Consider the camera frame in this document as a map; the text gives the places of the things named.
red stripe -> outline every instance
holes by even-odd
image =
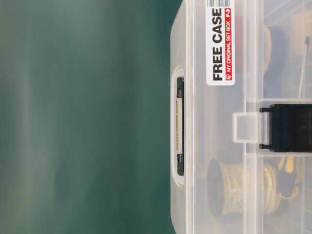
[[[232,12],[231,8],[225,8],[225,64],[226,80],[233,80],[233,55],[232,55]]]

white label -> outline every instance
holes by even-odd
[[[206,79],[208,85],[235,84],[235,0],[207,0]]]
[[[243,191],[240,189],[230,190],[229,213],[240,213],[243,210]]]

plastic storage box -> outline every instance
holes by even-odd
[[[232,77],[213,83],[229,54],[211,35],[224,30]],[[183,1],[171,32],[177,234],[312,233],[310,40],[311,0]]]

black plastic clip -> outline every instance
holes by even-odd
[[[312,105],[275,104],[260,112],[270,113],[270,144],[260,144],[260,149],[312,152]]]

teal surface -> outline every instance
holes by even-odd
[[[174,233],[180,2],[0,0],[0,233]]]

